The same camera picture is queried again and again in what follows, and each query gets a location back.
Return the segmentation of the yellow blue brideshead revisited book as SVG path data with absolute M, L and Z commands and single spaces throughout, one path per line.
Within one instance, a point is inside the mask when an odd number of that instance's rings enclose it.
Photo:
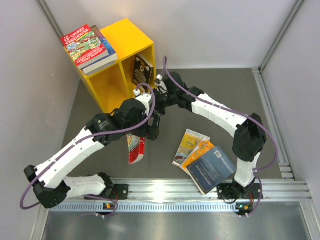
M 211 138 L 206 135 L 187 129 L 183 135 L 172 164 L 180 167 L 201 141 L 209 141 L 210 139 Z

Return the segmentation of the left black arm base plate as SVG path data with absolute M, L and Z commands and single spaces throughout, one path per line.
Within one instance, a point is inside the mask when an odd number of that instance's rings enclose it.
M 111 200 L 127 200 L 129 194 L 128 184 L 114 184 L 112 189 L 101 193 L 100 195 L 93 195 L 92 197 L 85 196 L 86 200 L 95 200 L 96 197 Z

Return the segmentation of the green cover paperback book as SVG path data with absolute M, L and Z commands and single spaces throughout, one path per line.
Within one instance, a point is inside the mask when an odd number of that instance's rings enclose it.
M 141 161 L 145 155 L 145 142 L 144 137 L 138 137 L 132 134 L 127 134 L 128 145 L 128 164 L 132 165 Z

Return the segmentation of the blue orange gradient cover book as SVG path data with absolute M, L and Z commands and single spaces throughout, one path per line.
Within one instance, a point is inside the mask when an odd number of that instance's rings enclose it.
M 87 76 L 93 75 L 105 69 L 106 67 L 113 65 L 118 60 L 118 55 L 115 49 L 111 46 L 99 28 L 94 25 L 91 29 L 98 37 L 100 42 L 104 45 L 105 52 L 101 53 L 99 56 L 95 56 L 91 64 L 81 69 L 82 72 Z

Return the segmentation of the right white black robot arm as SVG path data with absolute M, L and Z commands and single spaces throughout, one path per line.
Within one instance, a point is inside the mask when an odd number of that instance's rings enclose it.
M 255 182 L 254 171 L 267 141 L 262 119 L 257 114 L 246 116 L 213 100 L 197 87 L 187 87 L 177 72 L 156 77 L 156 110 L 165 114 L 166 108 L 177 105 L 220 126 L 233 137 L 232 151 L 237 157 L 232 180 L 232 195 L 246 198 Z

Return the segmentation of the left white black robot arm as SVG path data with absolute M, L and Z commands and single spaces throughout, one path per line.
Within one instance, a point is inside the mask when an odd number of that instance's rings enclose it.
M 89 156 L 122 136 L 139 131 L 146 134 L 154 108 L 155 101 L 149 94 L 127 99 L 113 112 L 95 115 L 69 144 L 49 160 L 37 166 L 27 166 L 24 173 L 40 204 L 50 209 L 66 199 L 80 196 L 109 198 L 114 184 L 106 173 L 85 177 L 68 175 Z

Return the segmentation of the dark blue nineteen eighty-four book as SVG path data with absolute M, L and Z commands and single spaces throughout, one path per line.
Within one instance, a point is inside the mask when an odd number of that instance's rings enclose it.
M 224 149 L 218 145 L 191 163 L 186 169 L 201 194 L 206 195 L 233 175 L 237 167 Z

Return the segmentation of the red 13-storey treehouse book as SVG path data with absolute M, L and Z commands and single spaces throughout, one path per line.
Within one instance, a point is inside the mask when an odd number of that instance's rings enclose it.
M 94 57 L 106 51 L 105 46 L 88 24 L 61 37 L 60 40 L 79 69 L 87 67 L 94 61 Z

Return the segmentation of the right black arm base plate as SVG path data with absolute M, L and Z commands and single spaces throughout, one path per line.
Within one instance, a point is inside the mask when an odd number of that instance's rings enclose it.
M 221 183 L 217 186 L 218 199 L 220 200 L 250 200 L 253 197 L 257 200 L 262 193 L 259 183 L 254 183 L 251 186 L 242 187 L 233 183 Z

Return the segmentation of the yellow blue 169-storey treehouse book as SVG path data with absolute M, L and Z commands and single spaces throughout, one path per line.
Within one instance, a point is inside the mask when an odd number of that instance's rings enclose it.
M 134 57 L 132 82 L 135 85 L 139 85 L 141 83 L 150 84 L 153 72 L 154 66 L 151 62 L 142 54 L 136 54 Z

